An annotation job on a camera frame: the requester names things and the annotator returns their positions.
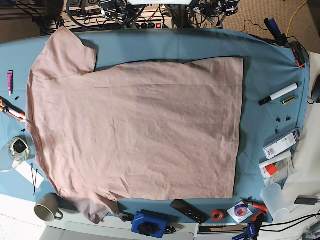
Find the black computer mouse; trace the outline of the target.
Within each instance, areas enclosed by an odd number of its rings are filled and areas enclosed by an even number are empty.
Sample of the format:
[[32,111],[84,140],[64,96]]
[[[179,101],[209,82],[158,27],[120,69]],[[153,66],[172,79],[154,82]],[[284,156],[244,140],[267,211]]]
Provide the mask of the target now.
[[311,98],[315,103],[320,103],[320,75],[318,75],[316,78],[315,84],[311,91]]

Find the blue table cloth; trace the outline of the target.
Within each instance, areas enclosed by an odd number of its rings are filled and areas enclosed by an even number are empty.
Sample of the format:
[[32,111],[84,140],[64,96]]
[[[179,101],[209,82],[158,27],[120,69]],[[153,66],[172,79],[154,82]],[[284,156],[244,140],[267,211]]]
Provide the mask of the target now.
[[[232,198],[185,198],[204,212],[229,208],[241,197],[260,198],[264,182],[258,164],[266,157],[263,148],[280,134],[304,124],[310,82],[310,68],[299,68],[291,49],[267,43],[257,37],[231,30],[125,30],[118,32],[73,33],[81,42],[96,50],[95,71],[135,62],[174,62],[187,64],[210,58],[242,58],[244,61],[239,146],[235,165]],[[0,93],[6,95],[5,74],[14,72],[15,94],[10,101],[26,112],[29,73],[50,37],[37,37],[0,46]],[[298,88],[259,106],[259,101],[294,84]],[[295,100],[282,106],[281,102]],[[28,140],[30,157],[44,181],[35,195],[32,183],[16,171],[0,175],[0,193],[36,202],[47,193],[56,193],[36,163],[36,148],[26,123],[0,116],[0,144],[15,136]],[[133,213],[141,209],[169,215],[173,221],[187,222],[170,207],[172,200],[123,198],[119,208]]]

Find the blue bar clamp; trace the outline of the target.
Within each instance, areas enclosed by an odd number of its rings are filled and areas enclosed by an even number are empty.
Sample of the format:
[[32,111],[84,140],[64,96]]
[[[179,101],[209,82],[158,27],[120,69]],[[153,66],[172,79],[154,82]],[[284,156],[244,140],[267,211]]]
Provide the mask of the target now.
[[232,240],[257,240],[259,236],[260,229],[264,222],[265,216],[259,215],[256,217],[255,221],[250,223],[246,228],[245,232],[232,237]]

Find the clear tape roll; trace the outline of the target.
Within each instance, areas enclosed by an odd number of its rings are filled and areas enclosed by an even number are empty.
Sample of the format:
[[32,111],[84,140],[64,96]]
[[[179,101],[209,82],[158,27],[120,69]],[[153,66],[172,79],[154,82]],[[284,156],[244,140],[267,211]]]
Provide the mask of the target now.
[[29,146],[21,137],[13,137],[3,149],[12,161],[21,162],[29,158]]

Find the grey ceramic mug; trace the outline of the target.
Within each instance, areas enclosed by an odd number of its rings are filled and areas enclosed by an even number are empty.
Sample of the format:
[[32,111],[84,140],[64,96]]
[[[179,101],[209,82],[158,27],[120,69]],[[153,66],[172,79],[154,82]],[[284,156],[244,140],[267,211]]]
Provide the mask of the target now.
[[44,222],[53,222],[62,220],[64,215],[59,209],[59,201],[55,194],[48,193],[44,195],[34,208],[35,215]]

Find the orange utility knife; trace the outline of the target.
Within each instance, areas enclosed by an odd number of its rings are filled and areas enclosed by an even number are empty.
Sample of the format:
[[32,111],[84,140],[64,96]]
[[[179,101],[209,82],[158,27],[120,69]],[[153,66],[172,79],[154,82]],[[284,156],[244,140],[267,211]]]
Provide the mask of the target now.
[[21,123],[26,122],[25,113],[18,107],[13,106],[11,103],[9,103],[6,99],[2,97],[0,98],[0,111],[5,115],[20,121]]

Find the purple glue tube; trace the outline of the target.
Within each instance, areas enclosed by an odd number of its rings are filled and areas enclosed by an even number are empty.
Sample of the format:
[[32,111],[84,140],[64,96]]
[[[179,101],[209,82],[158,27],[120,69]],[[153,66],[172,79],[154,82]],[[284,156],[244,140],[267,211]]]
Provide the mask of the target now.
[[12,70],[9,70],[7,72],[7,90],[8,90],[9,96],[11,96],[13,92],[13,74],[14,72]]

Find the pink T-shirt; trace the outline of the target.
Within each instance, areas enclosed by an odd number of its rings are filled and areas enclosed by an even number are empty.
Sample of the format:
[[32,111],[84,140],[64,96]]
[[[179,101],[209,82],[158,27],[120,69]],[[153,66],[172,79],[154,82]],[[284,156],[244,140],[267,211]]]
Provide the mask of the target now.
[[56,193],[95,224],[121,199],[232,198],[244,60],[96,59],[62,27],[29,72],[25,127]]

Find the black remote control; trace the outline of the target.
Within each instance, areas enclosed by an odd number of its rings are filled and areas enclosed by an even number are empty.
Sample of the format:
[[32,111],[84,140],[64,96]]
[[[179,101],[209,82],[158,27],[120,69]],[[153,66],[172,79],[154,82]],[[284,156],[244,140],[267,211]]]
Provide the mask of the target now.
[[207,214],[183,199],[175,199],[170,204],[170,207],[198,224],[203,224],[210,219]]

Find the black orange clamp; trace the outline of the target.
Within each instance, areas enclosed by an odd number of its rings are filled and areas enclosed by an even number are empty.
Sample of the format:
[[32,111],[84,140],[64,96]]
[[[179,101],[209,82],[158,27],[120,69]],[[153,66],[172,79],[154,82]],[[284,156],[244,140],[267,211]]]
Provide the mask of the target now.
[[304,49],[302,45],[297,41],[293,41],[290,43],[290,47],[293,52],[297,66],[299,68],[303,68],[305,66],[306,60],[304,57],[304,51],[303,51]]

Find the white power strip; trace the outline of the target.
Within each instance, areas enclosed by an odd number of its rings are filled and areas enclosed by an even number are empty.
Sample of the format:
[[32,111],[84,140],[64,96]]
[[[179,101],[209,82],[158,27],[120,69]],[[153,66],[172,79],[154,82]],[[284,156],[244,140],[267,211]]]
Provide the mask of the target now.
[[85,10],[78,10],[71,13],[73,19],[63,16],[52,26],[66,27],[73,32],[84,31],[112,31],[124,29],[173,29],[175,24],[170,16],[160,13],[159,9],[138,10],[132,13],[123,13],[118,16],[105,17],[100,12],[90,14]]

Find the black phone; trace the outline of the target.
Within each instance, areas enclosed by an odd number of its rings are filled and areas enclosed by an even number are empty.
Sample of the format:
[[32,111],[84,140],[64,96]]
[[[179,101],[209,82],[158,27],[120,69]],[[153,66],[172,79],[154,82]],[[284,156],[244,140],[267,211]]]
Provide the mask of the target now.
[[294,201],[295,205],[310,205],[313,206],[317,203],[319,203],[320,200],[317,196],[305,196],[305,195],[299,195],[296,200]]

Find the translucent plastic cup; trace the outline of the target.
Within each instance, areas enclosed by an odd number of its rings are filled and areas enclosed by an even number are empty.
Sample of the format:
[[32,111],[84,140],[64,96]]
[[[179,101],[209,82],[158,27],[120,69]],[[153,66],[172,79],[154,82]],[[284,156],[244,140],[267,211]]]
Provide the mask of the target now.
[[284,221],[288,218],[290,212],[283,190],[278,183],[264,187],[260,197],[274,221]]

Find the red handled pliers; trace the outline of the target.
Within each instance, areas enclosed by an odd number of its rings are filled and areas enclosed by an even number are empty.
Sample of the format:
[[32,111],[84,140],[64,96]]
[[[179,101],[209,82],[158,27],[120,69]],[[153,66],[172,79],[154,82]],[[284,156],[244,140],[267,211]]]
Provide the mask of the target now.
[[251,207],[259,209],[259,210],[261,210],[263,212],[267,212],[268,211],[268,208],[264,204],[256,202],[256,201],[253,201],[251,199],[243,198],[242,202],[247,206],[251,206]]

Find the red tape roll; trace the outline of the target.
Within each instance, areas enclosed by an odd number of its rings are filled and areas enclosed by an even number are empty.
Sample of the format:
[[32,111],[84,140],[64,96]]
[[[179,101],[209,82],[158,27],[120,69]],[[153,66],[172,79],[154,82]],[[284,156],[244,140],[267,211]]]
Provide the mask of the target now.
[[213,221],[221,221],[225,218],[225,211],[221,209],[215,209],[211,212],[211,219]]

